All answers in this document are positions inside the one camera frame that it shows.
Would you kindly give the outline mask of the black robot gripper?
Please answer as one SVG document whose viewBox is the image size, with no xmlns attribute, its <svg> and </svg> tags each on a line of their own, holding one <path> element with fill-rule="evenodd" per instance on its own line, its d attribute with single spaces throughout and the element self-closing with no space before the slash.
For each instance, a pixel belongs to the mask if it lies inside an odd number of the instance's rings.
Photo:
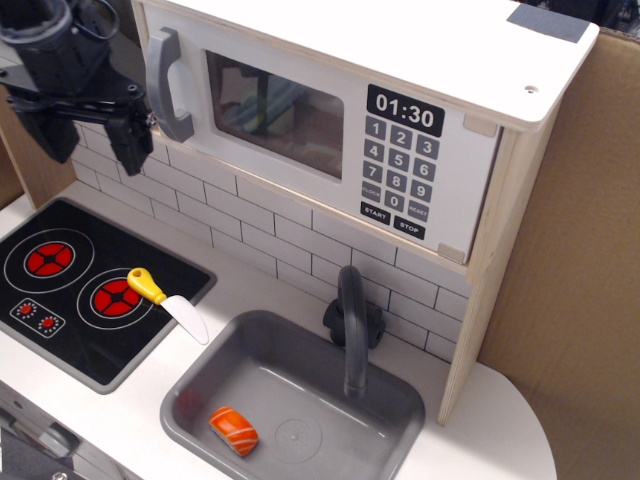
<svg viewBox="0 0 640 480">
<path fill-rule="evenodd" d="M 22 64 L 1 70 L 1 84 L 23 127 L 53 160 L 66 163 L 80 141 L 74 119 L 106 123 L 116 159 L 129 176 L 153 152 L 142 86 L 115 70 L 104 36 L 75 21 L 2 27 L 1 40 Z"/>
</svg>

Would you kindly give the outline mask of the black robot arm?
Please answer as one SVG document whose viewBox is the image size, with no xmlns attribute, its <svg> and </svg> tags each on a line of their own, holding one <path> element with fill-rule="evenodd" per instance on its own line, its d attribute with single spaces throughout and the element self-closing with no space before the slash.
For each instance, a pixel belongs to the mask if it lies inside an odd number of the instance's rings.
<svg viewBox="0 0 640 480">
<path fill-rule="evenodd" d="M 1 40 L 20 64 L 2 69 L 8 103 L 53 160 L 65 163 L 79 143 L 74 126 L 103 126 L 128 175 L 153 150 L 144 87 L 112 64 L 117 10 L 106 1 L 4 1 Z"/>
</svg>

